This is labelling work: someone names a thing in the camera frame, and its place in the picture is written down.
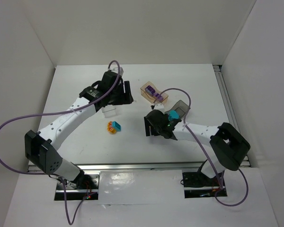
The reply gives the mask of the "teal rounded lego brick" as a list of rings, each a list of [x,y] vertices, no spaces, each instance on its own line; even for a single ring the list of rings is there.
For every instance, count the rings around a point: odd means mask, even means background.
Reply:
[[[180,119],[179,114],[175,110],[168,111],[168,119],[172,121],[174,119]]]

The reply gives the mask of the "purple rounded lego brick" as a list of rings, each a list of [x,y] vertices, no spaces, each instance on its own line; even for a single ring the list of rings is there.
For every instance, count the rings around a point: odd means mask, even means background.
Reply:
[[[156,93],[156,90],[150,85],[148,85],[144,90],[147,94],[151,96],[153,96]]]

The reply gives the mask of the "dark grey translucent container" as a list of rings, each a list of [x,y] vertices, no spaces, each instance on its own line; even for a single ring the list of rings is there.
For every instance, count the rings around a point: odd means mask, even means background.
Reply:
[[[190,107],[184,101],[179,100],[168,111],[175,110],[179,114],[180,119],[182,119],[187,114],[189,109],[190,109]]]

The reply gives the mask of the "purple square lego brick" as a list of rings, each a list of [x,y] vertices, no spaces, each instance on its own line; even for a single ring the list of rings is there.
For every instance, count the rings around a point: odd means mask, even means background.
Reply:
[[[164,100],[164,98],[158,93],[154,94],[154,97],[160,102],[162,102]]]

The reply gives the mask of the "teal rectangular lego brick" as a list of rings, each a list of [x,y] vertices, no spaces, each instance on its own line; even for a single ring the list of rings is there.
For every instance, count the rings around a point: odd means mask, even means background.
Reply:
[[[119,123],[117,123],[116,121],[112,122],[112,127],[116,130],[116,131],[121,131],[121,125]]]

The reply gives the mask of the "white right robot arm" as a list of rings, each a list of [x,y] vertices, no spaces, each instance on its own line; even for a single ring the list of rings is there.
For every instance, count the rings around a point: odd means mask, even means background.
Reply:
[[[185,140],[201,145],[207,161],[200,172],[214,178],[225,170],[237,171],[250,150],[247,140],[230,124],[205,126],[169,120],[166,113],[152,110],[144,117],[146,136],[162,136],[165,139]]]

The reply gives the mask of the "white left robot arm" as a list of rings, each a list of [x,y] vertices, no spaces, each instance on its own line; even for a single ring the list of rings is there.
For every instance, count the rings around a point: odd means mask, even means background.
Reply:
[[[117,73],[106,71],[101,80],[83,89],[69,108],[45,128],[25,134],[25,155],[46,175],[63,177],[80,188],[88,178],[77,165],[62,158],[58,149],[67,137],[85,120],[108,105],[128,105],[133,102],[130,82]]]

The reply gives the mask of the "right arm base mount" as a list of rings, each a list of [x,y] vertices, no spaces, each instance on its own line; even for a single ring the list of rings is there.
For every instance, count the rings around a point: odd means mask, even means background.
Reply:
[[[217,196],[226,197],[225,183],[221,189],[216,177],[208,178],[201,172],[183,172],[180,184],[184,187],[185,199],[210,198]]]

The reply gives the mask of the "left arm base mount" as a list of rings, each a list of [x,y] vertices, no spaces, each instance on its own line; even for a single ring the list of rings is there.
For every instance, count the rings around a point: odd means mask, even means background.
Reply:
[[[84,197],[87,197],[87,201],[96,201],[98,200],[98,188],[100,180],[99,171],[86,171],[83,182],[80,186],[76,186],[74,183],[69,181],[66,182],[66,198],[68,201],[80,201]],[[57,180],[54,200],[63,201],[64,200],[64,190],[62,182],[58,180],[58,177],[55,175],[49,175],[50,178]]]

